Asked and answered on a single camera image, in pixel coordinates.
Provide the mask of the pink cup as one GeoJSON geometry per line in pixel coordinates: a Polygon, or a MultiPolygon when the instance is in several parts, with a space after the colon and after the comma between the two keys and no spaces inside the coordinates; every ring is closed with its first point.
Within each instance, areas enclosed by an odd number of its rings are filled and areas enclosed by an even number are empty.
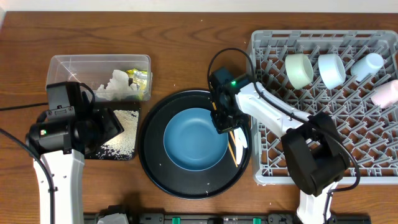
{"type": "Polygon", "coordinates": [[[371,97],[373,104],[384,109],[397,103],[397,82],[398,80],[393,80],[376,87],[375,94],[371,97]]]}

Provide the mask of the white tissue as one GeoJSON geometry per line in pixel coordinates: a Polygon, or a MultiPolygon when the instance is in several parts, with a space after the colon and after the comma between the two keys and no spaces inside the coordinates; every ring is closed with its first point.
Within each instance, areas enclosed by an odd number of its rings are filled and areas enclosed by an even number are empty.
{"type": "Polygon", "coordinates": [[[121,70],[113,70],[113,76],[108,84],[101,84],[96,91],[98,98],[104,98],[108,101],[123,100],[137,92],[137,85],[129,83],[129,75],[121,70]]]}

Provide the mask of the light blue bowl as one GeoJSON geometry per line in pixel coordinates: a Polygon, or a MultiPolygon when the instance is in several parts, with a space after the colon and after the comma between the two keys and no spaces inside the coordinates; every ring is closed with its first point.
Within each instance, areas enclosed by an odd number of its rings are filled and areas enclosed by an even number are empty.
{"type": "Polygon", "coordinates": [[[320,55],[318,68],[322,81],[329,90],[345,82],[345,68],[342,59],[337,54],[320,55]]]}

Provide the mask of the light green bowl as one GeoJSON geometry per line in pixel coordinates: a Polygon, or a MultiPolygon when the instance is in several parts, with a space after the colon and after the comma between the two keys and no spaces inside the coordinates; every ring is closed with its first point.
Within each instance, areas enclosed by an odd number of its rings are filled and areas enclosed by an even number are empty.
{"type": "Polygon", "coordinates": [[[285,69],[290,83],[296,90],[302,89],[313,81],[313,67],[304,54],[287,55],[285,69]]]}

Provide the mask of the light blue cup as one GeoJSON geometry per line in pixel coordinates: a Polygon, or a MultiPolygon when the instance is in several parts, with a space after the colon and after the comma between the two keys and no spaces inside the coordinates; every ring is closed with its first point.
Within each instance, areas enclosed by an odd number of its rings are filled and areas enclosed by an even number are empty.
{"type": "Polygon", "coordinates": [[[366,77],[376,74],[384,65],[384,59],[376,53],[367,54],[351,67],[351,75],[356,77],[357,82],[366,77]]]}

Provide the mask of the yellow green snack wrapper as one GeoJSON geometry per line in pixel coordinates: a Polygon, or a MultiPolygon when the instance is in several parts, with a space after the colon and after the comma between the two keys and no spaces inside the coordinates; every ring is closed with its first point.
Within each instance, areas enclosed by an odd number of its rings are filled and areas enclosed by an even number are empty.
{"type": "Polygon", "coordinates": [[[148,86],[148,71],[141,71],[136,68],[126,71],[129,77],[128,95],[134,96],[138,100],[143,100],[148,86]]]}

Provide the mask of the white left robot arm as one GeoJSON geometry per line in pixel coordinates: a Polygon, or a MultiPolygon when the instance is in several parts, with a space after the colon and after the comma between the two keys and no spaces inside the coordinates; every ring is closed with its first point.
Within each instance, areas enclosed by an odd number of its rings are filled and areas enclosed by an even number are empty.
{"type": "Polygon", "coordinates": [[[26,135],[39,155],[41,223],[83,223],[82,178],[85,154],[124,131],[110,108],[77,113],[73,108],[42,112],[26,135]]]}

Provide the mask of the dark blue plate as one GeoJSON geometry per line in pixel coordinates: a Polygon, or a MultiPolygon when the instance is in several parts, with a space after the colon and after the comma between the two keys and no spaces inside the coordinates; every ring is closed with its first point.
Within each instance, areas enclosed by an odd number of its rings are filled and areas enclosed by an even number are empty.
{"type": "Polygon", "coordinates": [[[224,157],[228,135],[220,134],[213,125],[211,111],[189,108],[171,118],[164,131],[164,149],[178,167],[203,171],[224,157]]]}

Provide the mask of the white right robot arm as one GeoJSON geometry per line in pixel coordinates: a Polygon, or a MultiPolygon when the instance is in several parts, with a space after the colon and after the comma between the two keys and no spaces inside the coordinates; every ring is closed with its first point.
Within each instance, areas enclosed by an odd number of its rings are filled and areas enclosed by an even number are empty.
{"type": "Polygon", "coordinates": [[[271,95],[262,85],[236,80],[209,82],[219,133],[238,129],[249,115],[281,141],[289,175],[300,189],[296,216],[301,223],[328,223],[331,197],[350,167],[352,155],[325,113],[310,115],[271,95]]]}

